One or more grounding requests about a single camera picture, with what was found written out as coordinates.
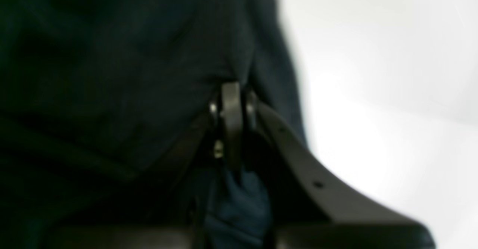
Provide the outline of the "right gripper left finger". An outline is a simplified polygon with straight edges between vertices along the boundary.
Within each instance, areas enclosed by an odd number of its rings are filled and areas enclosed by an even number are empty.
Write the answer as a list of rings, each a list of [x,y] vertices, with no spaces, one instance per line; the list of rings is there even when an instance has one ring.
[[[222,84],[204,117],[148,171],[152,227],[144,249],[245,249],[246,171],[237,83]]]

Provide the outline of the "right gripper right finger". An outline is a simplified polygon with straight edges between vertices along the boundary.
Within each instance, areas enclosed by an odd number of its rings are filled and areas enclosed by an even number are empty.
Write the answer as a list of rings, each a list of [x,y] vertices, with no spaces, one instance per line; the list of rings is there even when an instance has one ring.
[[[336,177],[292,128],[245,93],[250,159],[273,210],[270,249],[434,249],[420,222],[364,196]]]

